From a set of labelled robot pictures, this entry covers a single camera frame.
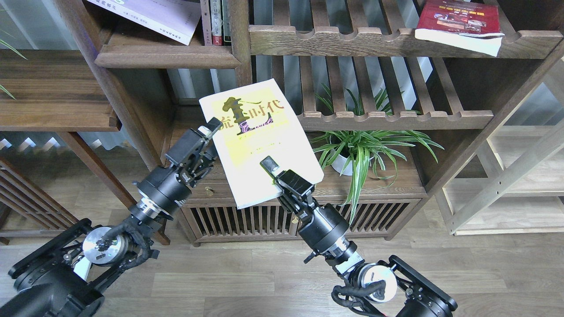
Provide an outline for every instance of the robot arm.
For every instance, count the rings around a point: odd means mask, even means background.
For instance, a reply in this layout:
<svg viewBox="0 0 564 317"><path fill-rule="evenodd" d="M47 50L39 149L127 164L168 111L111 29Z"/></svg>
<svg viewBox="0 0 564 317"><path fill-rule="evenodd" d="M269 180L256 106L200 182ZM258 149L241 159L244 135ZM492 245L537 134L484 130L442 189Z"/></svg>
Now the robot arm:
<svg viewBox="0 0 564 317"><path fill-rule="evenodd" d="M407 300L398 317L452 317L455 300L399 257L391 256L389 263L366 263L356 244L345 237L349 224L344 217L331 204L319 206L313 198L313 184L291 170L283 171L270 156L261 166L282 189L281 205L302 221L298 233L313 250L304 263L323 256L345 282L333 288L335 303L360 315L385 316L372 303L390 300L400 286Z"/></svg>
<svg viewBox="0 0 564 317"><path fill-rule="evenodd" d="M212 119L198 131L186 132L166 155L170 166L155 169L137 184L142 198L119 225L91 227L91 221L83 219L15 264L9 275L16 280L18 294L0 307L0 316L94 315L104 301L102 293L123 272L157 258L151 236L160 228L159 220L172 219L190 188L212 168L217 153L209 142L220 126ZM282 206L302 221L298 233L312 249L304 262L323 256L345 282L331 294L337 304L361 315L383 316L371 303L386 301L399 285L407 300L398 317L452 316L456 302L398 257L391 256L389 263L366 263L356 244L345 238L349 224L331 204L319 206L311 183L291 170L282 171L269 157L261 165L283 190ZM86 238L81 243L77 239L82 235ZM73 272L81 258L108 269L87 283Z"/></svg>
<svg viewBox="0 0 564 317"><path fill-rule="evenodd" d="M92 316L104 302L102 293L126 270L149 258L157 258L151 236L161 218L172 219L193 188L212 168L217 157L209 146L221 122L212 119L197 130L187 131L168 151L167 168L157 167L138 183L141 200L129 207L131 215L117 226L91 227L83 219L20 262L8 273L18 294L0 307L0 316ZM84 242L77 239L86 235ZM83 258L108 267L87 283L73 268Z"/></svg>

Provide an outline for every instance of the wooden post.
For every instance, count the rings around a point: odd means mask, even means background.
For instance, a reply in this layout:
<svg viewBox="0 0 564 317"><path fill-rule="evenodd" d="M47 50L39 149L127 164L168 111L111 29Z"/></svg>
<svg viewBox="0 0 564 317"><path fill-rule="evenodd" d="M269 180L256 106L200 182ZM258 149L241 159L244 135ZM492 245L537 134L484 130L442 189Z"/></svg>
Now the wooden post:
<svg viewBox="0 0 564 317"><path fill-rule="evenodd" d="M67 144L67 146L76 154L84 164L113 192L114 195L129 208L135 205L137 201L125 189L120 181L112 174L112 172L104 165L92 149L84 142L80 135L76 132L59 132L59 136ZM155 238L162 245L170 245L170 239L164 234L166 220L162 223L162 228L156 232Z"/></svg>

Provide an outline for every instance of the stack of books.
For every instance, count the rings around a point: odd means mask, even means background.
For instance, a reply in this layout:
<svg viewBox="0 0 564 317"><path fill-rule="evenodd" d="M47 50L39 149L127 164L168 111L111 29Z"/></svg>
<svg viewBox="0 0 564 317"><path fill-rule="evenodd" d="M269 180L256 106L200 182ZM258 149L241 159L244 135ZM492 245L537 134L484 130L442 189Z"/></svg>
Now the stack of books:
<svg viewBox="0 0 564 317"><path fill-rule="evenodd" d="M87 0L189 45L200 22L205 45L231 45L227 0Z"/></svg>

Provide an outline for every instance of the brass knob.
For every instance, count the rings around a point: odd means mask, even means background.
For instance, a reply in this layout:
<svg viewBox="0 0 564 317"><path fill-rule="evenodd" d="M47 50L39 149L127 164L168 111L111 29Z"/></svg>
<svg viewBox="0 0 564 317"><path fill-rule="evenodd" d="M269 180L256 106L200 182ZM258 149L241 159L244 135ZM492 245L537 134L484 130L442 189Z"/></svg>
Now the brass knob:
<svg viewBox="0 0 564 317"><path fill-rule="evenodd" d="M209 186L206 186L205 189L206 189L206 195L207 195L208 197L212 197L212 196L213 196L213 193L214 193L213 188L211 188L211 187L209 187Z"/></svg>

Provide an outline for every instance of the white book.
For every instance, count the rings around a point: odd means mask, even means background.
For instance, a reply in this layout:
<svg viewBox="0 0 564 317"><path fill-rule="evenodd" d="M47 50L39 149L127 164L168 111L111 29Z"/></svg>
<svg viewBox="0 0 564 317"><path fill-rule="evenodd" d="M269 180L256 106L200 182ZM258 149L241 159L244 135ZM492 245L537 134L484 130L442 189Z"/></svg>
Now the white book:
<svg viewBox="0 0 564 317"><path fill-rule="evenodd" d="M199 3L187 0L88 0L128 20L189 45L200 21Z"/></svg>
<svg viewBox="0 0 564 317"><path fill-rule="evenodd" d="M302 125L273 79L201 98L200 105L206 120L223 122L213 141L237 208L280 196L260 166L267 156L312 184L323 180Z"/></svg>

